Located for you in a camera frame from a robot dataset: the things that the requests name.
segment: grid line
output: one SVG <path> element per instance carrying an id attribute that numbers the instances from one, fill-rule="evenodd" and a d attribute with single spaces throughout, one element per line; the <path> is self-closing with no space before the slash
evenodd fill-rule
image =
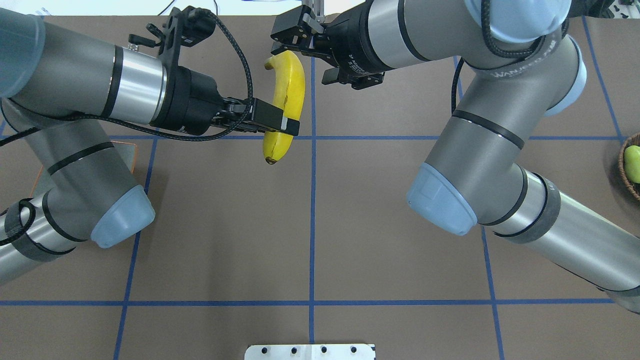
<path id="1" fill-rule="evenodd" d="M 309 343 L 316 342 L 316 59 L 311 58 L 311 212 L 309 235 Z"/>
<path id="2" fill-rule="evenodd" d="M 491 297 L 491 310 L 493 313 L 493 326 L 495 327 L 495 339 L 498 343 L 498 355 L 500 360 L 504 360 L 504 347 L 502 346 L 502 331 L 500 330 L 500 317 L 498 316 L 498 304 L 495 300 L 495 288 L 493 286 L 493 273 L 491 271 L 491 260 L 489 257 L 489 246 L 486 242 L 486 232 L 481 226 L 482 244 L 484 250 L 484 265 L 486 267 L 486 279 L 489 285 L 489 296 Z"/>
<path id="3" fill-rule="evenodd" d="M 617 136 L 530 136 L 529 140 L 586 140 L 586 141 L 609 141 L 618 140 Z"/>
<path id="4" fill-rule="evenodd" d="M 616 128 L 616 133 L 618 134 L 618 141 L 620 141 L 620 144 L 622 144 L 625 141 L 625 137 L 623 137 L 622 132 L 620 131 L 620 126 L 618 125 L 618 119 L 616 118 L 616 113 L 615 111 L 613 111 L 613 105 L 611 104 L 611 99 L 609 98 L 609 92 L 607 91 L 607 86 L 605 85 L 604 79 L 602 78 L 602 73 L 600 72 L 600 66 L 598 66 L 596 51 L 593 48 L 593 43 L 591 41 L 591 33 L 589 32 L 589 26 L 587 25 L 587 18 L 584 15 L 582 16 L 582 25 L 584 26 L 584 32 L 587 35 L 587 42 L 589 43 L 589 50 L 591 51 L 593 66 L 596 69 L 596 74 L 598 75 L 600 88 L 602 88 L 604 99 L 607 102 L 607 108 L 609 109 L 609 114 L 611 115 L 613 126 Z"/>
<path id="5" fill-rule="evenodd" d="M 151 155 L 149 156 L 149 165 L 147 167 L 147 178 L 145 180 L 145 193 L 149 194 L 149 185 L 151 183 L 151 174 L 153 173 L 154 162 L 156 160 L 156 149 L 158 140 L 154 139 L 151 145 Z M 124 299 L 122 301 L 122 312 L 120 314 L 120 324 L 118 325 L 118 336 L 116 337 L 116 345 L 113 351 L 113 360 L 118 360 L 120 357 L 120 347 L 122 345 L 122 336 L 124 335 L 124 325 L 127 319 L 127 310 L 129 308 L 129 295 L 131 294 L 131 284 L 133 282 L 133 273 L 136 268 L 136 259 L 138 257 L 138 245 L 140 243 L 140 234 L 138 231 L 136 239 L 133 243 L 133 250 L 131 252 L 131 264 L 129 265 L 129 275 L 127 276 L 127 286 L 125 288 Z"/>
<path id="6" fill-rule="evenodd" d="M 432 299 L 432 300 L 130 300 L 127 307 L 255 307 L 255 306 L 500 306 L 615 304 L 608 298 L 568 299 Z M 124 306 L 117 300 L 0 300 L 0 306 Z"/>

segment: black band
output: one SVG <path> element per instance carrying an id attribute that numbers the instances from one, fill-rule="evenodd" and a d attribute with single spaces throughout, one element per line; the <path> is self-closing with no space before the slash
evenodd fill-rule
<path id="1" fill-rule="evenodd" d="M 462 111 L 462 110 L 456 110 L 451 115 L 454 116 L 454 117 L 457 117 L 459 119 L 471 121 L 474 124 L 480 125 L 483 128 L 491 131 L 492 133 L 496 133 L 496 134 L 502 136 L 503 138 L 505 138 L 505 139 L 509 140 L 510 142 L 512 142 L 513 145 L 516 145 L 518 147 L 518 149 L 520 149 L 520 150 L 522 150 L 522 148 L 524 147 L 524 140 L 522 140 L 518 135 L 512 133 L 509 129 L 494 123 L 491 120 L 487 120 L 487 119 L 485 119 L 483 117 L 480 117 L 480 116 L 478 116 L 476 114 L 468 113 L 468 112 Z"/>
<path id="2" fill-rule="evenodd" d="M 18 252 L 20 252 L 25 258 L 29 258 L 33 261 L 39 261 L 41 263 L 48 263 L 58 259 L 62 255 L 66 255 L 76 248 L 71 248 L 68 251 L 58 252 L 49 250 L 41 244 L 34 242 L 29 235 L 25 234 L 18 240 L 11 243 Z"/>
<path id="3" fill-rule="evenodd" d="M 49 222 L 49 225 L 51 225 L 51 227 L 58 233 L 60 234 L 60 236 L 64 237 L 67 240 L 76 242 L 76 243 L 81 243 L 86 241 L 87 239 L 79 239 L 76 238 L 74 236 L 69 235 L 66 231 L 64 231 L 59 225 L 58 223 L 53 220 L 53 217 L 51 216 L 51 211 L 49 211 L 49 193 L 51 191 L 48 191 L 46 194 L 44 194 L 44 196 L 42 197 L 42 212 L 44 213 L 44 217 L 47 219 L 47 221 Z"/>
<path id="4" fill-rule="evenodd" d="M 398 0 L 398 24 L 400 25 L 400 34 L 402 35 L 404 44 L 406 48 L 409 49 L 409 52 L 419 60 L 430 61 L 418 53 L 418 50 L 413 46 L 413 43 L 409 38 L 409 32 L 406 30 L 406 22 L 404 21 L 404 0 Z"/>
<path id="5" fill-rule="evenodd" d="M 113 147 L 113 144 L 111 142 L 103 142 L 103 143 L 99 143 L 97 145 L 88 147 L 85 150 L 78 151 L 77 153 L 73 155 L 69 155 L 66 158 L 58 161 L 57 163 L 51 165 L 47 169 L 47 172 L 49 173 L 49 175 L 53 175 L 56 171 L 60 170 L 63 167 L 66 167 L 71 163 L 74 163 L 82 158 L 85 158 L 93 154 L 94 152 L 99 152 L 101 150 L 108 149 L 110 147 Z"/>
<path id="6" fill-rule="evenodd" d="M 527 172 L 522 167 L 519 167 L 519 168 L 520 168 L 520 171 L 522 171 L 522 190 L 520 191 L 520 196 L 518 197 L 518 201 L 516 201 L 516 204 L 511 208 L 511 210 L 509 210 L 509 212 L 506 215 L 499 218 L 498 220 L 494 222 L 490 222 L 488 224 L 480 224 L 480 225 L 494 226 L 494 225 L 501 224 L 505 222 L 508 218 L 512 217 L 513 214 L 515 214 L 516 211 L 520 209 L 520 206 L 522 206 L 522 203 L 524 202 L 524 198 L 527 196 L 527 191 L 529 189 L 529 178 L 527 177 Z"/>
<path id="7" fill-rule="evenodd" d="M 560 206 L 562 203 L 560 190 L 558 190 L 556 185 L 551 181 L 538 174 L 534 175 L 537 176 L 545 185 L 545 203 L 542 206 L 542 211 L 540 211 L 538 217 L 531 223 L 531 225 L 518 233 L 511 235 L 495 233 L 497 236 L 505 238 L 512 243 L 525 244 L 540 239 L 556 223 L 558 215 L 560 214 Z"/>
<path id="8" fill-rule="evenodd" d="M 111 86 L 109 87 L 109 95 L 104 105 L 103 117 L 110 117 L 113 107 L 118 97 L 118 89 L 120 89 L 120 78 L 122 77 L 122 64 L 124 62 L 124 50 L 120 46 L 116 46 L 115 57 L 113 58 L 113 72 L 111 73 Z"/>
<path id="9" fill-rule="evenodd" d="M 29 220 L 24 225 L 22 225 L 21 220 L 21 210 L 23 206 L 29 208 Z M 13 239 L 9 243 L 25 258 L 42 263 L 53 261 L 62 255 L 72 252 L 73 249 L 65 252 L 49 250 L 41 244 L 34 242 L 29 237 L 27 231 L 31 227 L 31 224 L 33 224 L 35 214 L 35 207 L 27 199 L 22 199 L 7 209 L 4 218 L 4 231 L 9 239 Z"/>
<path id="10" fill-rule="evenodd" d="M 4 233 L 7 238 L 0 241 L 0 246 L 10 244 L 24 236 L 31 227 L 31 224 L 33 224 L 36 218 L 36 208 L 29 200 L 30 199 L 22 199 L 3 212 L 3 214 L 6 215 L 4 217 Z M 24 225 L 22 225 L 21 219 L 23 207 L 29 209 L 29 219 Z"/>
<path id="11" fill-rule="evenodd" d="M 371 12 L 372 4 L 373 2 L 369 3 L 366 9 L 360 15 L 360 23 L 364 25 L 364 31 L 361 31 L 360 33 L 360 44 L 362 45 L 362 51 L 364 52 L 365 56 L 369 59 L 371 65 L 374 65 L 375 67 L 375 69 L 368 70 L 375 74 L 380 71 L 393 70 L 394 68 L 382 61 L 378 54 L 376 54 L 376 51 L 373 48 L 373 44 L 371 43 L 371 37 L 369 36 L 369 13 Z"/>

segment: yellow banana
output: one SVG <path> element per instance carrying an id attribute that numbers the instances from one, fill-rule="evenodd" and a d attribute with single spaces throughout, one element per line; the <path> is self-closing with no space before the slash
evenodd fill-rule
<path id="1" fill-rule="evenodd" d="M 305 71 L 300 59 L 291 51 L 270 57 L 264 64 L 267 70 L 276 71 L 276 88 L 273 106 L 284 111 L 284 116 L 300 121 L 302 104 L 305 100 Z M 264 159 L 275 164 L 287 153 L 293 136 L 279 131 L 267 131 L 262 141 Z"/>

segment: green pear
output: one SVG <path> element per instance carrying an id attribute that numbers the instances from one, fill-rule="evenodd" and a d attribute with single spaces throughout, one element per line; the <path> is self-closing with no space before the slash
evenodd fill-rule
<path id="1" fill-rule="evenodd" d="M 633 183 L 640 183 L 640 146 L 631 145 L 625 149 L 625 172 Z"/>

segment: black cable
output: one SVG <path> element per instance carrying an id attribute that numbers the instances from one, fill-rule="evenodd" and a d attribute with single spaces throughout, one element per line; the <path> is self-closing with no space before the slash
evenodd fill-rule
<path id="1" fill-rule="evenodd" d="M 83 115 L 74 115 L 71 117 L 66 117 L 64 119 L 61 120 L 65 120 L 65 121 L 75 121 L 75 120 L 81 120 L 81 119 L 96 119 L 96 120 L 103 120 L 103 121 L 107 121 L 107 122 L 112 122 L 114 124 L 118 124 L 124 127 L 128 127 L 129 129 L 134 129 L 134 130 L 138 130 L 138 131 L 142 131 L 144 133 L 147 134 L 151 134 L 151 135 L 156 135 L 156 136 L 161 136 L 163 138 L 168 138 L 168 139 L 172 139 L 172 140 L 181 140 L 181 141 L 191 141 L 191 142 L 203 142 L 203 141 L 210 141 L 210 140 L 216 140 L 219 139 L 229 133 L 231 133 L 233 130 L 235 130 L 243 121 L 246 120 L 246 118 L 249 116 L 249 112 L 251 110 L 251 102 L 253 99 L 253 81 L 251 79 L 251 70 L 249 69 L 249 63 L 246 60 L 246 57 L 244 56 L 244 53 L 242 52 L 242 49 L 240 49 L 240 46 L 238 45 L 238 43 L 236 42 L 236 40 L 234 39 L 233 35 L 231 35 L 231 32 L 229 32 L 229 30 L 227 29 L 227 27 L 224 25 L 224 23 L 222 23 L 222 20 L 220 20 L 220 18 L 213 14 L 210 10 L 206 10 L 206 9 L 197 9 L 196 11 L 201 11 L 201 12 L 205 12 L 207 16 L 211 17 L 211 19 L 213 19 L 213 21 L 218 25 L 218 27 L 220 28 L 220 31 L 222 31 L 223 34 L 225 34 L 227 40 L 229 41 L 229 43 L 231 44 L 231 46 L 234 48 L 234 50 L 236 51 L 236 54 L 238 55 L 238 57 L 240 58 L 240 62 L 242 62 L 243 65 L 243 69 L 244 69 L 244 76 L 246 78 L 246 91 L 247 91 L 247 99 L 246 99 L 246 108 L 244 109 L 244 112 L 242 113 L 242 115 L 236 120 L 234 121 L 231 126 L 229 126 L 229 128 L 215 134 L 215 135 L 209 135 L 209 136 L 183 136 L 183 135 L 175 135 L 175 134 L 171 134 L 171 133 L 164 133 L 162 131 L 157 131 L 157 130 L 153 130 L 153 129 L 149 129 L 147 127 L 142 127 L 142 126 L 138 126 L 138 125 L 134 125 L 131 123 L 128 123 L 126 121 L 123 120 L 118 120 L 118 119 L 112 119 L 112 118 L 108 118 L 108 117 L 101 117 L 98 115 L 89 115 L 89 114 L 83 114 Z"/>
<path id="2" fill-rule="evenodd" d="M 18 240 L 20 237 L 22 237 L 22 235 L 27 233 L 27 231 L 29 230 L 33 222 L 36 220 L 36 208 L 32 203 L 30 203 L 29 200 L 27 199 L 20 200 L 20 202 L 18 203 L 19 213 L 22 207 L 29 209 L 29 219 L 24 225 L 20 227 L 20 229 L 5 229 L 5 231 L 9 232 L 9 234 L 7 234 L 9 235 L 9 237 L 6 239 L 0 240 L 0 246 L 5 246 L 7 244 L 11 244 L 15 240 Z"/>
<path id="3" fill-rule="evenodd" d="M 456 72 L 453 74 L 453 83 L 451 84 L 451 113 L 456 111 L 456 107 L 458 106 L 458 80 L 460 79 L 460 72 L 464 64 L 465 59 L 460 58 L 458 66 L 456 66 Z"/>
<path id="4" fill-rule="evenodd" d="M 3 140 L 0 140 L 0 147 L 5 146 L 6 144 L 10 143 L 10 142 L 14 142 L 16 140 L 20 140 L 21 138 L 24 138 L 26 136 L 29 136 L 33 133 L 37 133 L 38 131 L 40 131 L 39 128 L 37 127 L 32 127 L 31 129 L 27 129 L 25 131 L 21 131 L 20 133 L 14 134 L 9 136 L 8 138 L 5 138 Z"/>
<path id="5" fill-rule="evenodd" d="M 157 15 L 157 16 L 162 15 L 162 13 L 163 13 L 163 12 L 165 12 L 167 9 L 169 9 L 169 7 L 170 7 L 171 5 L 173 5 L 173 3 L 175 3 L 175 0 L 173 0 L 172 2 L 170 2 L 170 3 L 169 3 L 169 5 L 167 5 L 167 6 L 166 6 L 166 8 L 164 8 L 160 13 L 158 13 L 158 15 Z"/>
<path id="6" fill-rule="evenodd" d="M 564 20 L 564 22 L 562 23 L 562 38 L 564 38 L 568 32 L 569 32 L 569 18 Z"/>
<path id="7" fill-rule="evenodd" d="M 489 48 L 489 50 L 494 55 L 507 59 L 526 58 L 527 56 L 533 54 L 540 42 L 540 38 L 538 38 L 538 40 L 535 41 L 533 45 L 527 50 L 507 51 L 498 47 L 498 45 L 495 43 L 493 35 L 491 34 L 490 7 L 491 0 L 482 0 L 480 18 L 482 26 L 482 36 L 484 39 L 484 44 L 487 46 L 487 48 Z"/>
<path id="8" fill-rule="evenodd" d="M 11 123 L 9 122 L 9 119 L 6 118 L 6 114 L 4 113 L 4 108 L 2 107 L 2 99 L 0 99 L 0 113 L 2 113 L 2 117 L 4 118 L 4 121 L 9 125 L 9 127 L 12 128 L 17 133 L 18 131 L 15 129 L 15 127 L 13 127 L 13 125 L 11 125 Z"/>

